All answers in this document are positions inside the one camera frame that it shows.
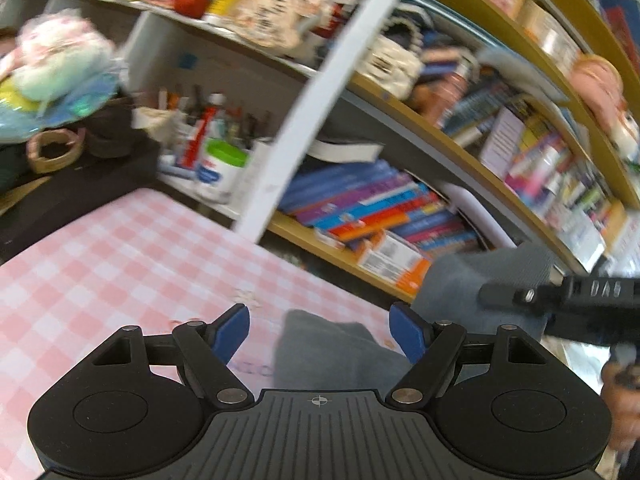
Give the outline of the person right hand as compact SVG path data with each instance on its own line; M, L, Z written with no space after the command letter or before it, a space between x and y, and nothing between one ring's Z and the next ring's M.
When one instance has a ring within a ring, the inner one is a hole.
M608 446L616 452L630 451L640 436L639 393L616 382L616 376L622 369L620 364L609 360L601 374L601 396L612 415Z

